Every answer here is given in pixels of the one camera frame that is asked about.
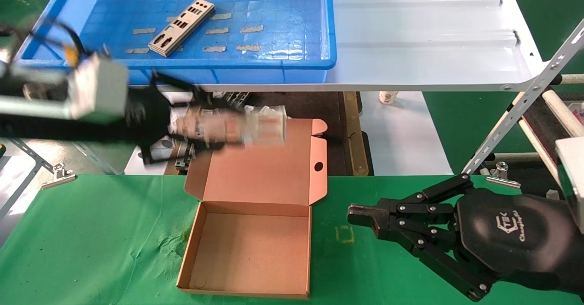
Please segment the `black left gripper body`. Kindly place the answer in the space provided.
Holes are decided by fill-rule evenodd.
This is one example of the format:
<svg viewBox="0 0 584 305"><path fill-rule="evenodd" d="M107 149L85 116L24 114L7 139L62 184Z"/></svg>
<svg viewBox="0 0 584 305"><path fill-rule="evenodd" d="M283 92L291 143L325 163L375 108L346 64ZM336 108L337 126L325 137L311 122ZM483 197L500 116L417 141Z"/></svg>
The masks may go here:
<svg viewBox="0 0 584 305"><path fill-rule="evenodd" d="M131 87L125 106L123 143L150 154L152 145L168 134L171 103L156 87Z"/></svg>

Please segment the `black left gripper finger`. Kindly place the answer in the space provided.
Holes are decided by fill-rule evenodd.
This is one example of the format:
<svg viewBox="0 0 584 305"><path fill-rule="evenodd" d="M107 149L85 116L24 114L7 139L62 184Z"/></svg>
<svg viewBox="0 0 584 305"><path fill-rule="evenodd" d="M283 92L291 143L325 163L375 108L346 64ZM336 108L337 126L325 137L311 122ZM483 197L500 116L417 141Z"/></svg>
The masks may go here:
<svg viewBox="0 0 584 305"><path fill-rule="evenodd" d="M155 165L162 162L176 161L178 159L195 158L200 154L213 153L225 147L225 142L216 142L215 140L205 141L204 139L187 138L178 134L169 134L167 137L174 140L179 147L186 147L186 151L184 153L178 151L177 154L170 155L166 158L155 158L152 156L151 145L141 146L141 158L144 165Z"/></svg>
<svg viewBox="0 0 584 305"><path fill-rule="evenodd" d="M171 101L158 88L158 83L163 83L182 93L188 93L183 101ZM215 102L212 93L206 91L198 84L186 82L163 73L152 74L152 112L169 113L173 108L199 107L201 109L214 109Z"/></svg>

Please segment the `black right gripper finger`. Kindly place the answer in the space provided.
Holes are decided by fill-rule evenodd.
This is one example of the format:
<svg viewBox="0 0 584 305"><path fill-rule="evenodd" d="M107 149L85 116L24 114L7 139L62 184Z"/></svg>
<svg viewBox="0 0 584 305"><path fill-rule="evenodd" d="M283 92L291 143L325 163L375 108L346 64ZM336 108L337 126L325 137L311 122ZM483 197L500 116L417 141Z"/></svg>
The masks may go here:
<svg viewBox="0 0 584 305"><path fill-rule="evenodd" d="M456 175L401 200L381 198L373 206L352 204L348 208L348 222L358 226L382 226L394 217L447 224L454 217L454 207L445 201L473 188L469 175Z"/></svg>
<svg viewBox="0 0 584 305"><path fill-rule="evenodd" d="M398 243L471 301L484 299L495 283L488 274L474 273L449 255L455 246L452 232L395 217L351 217L349 223L371 228L378 240Z"/></svg>

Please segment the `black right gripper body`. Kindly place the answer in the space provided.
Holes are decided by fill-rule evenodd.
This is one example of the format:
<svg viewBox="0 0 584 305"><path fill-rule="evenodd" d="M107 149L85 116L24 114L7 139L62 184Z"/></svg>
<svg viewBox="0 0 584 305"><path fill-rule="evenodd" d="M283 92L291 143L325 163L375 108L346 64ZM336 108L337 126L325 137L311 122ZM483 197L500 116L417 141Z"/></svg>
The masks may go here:
<svg viewBox="0 0 584 305"><path fill-rule="evenodd" d="M497 280L583 294L583 235L566 203L474 189L456 210L463 247Z"/></svg>

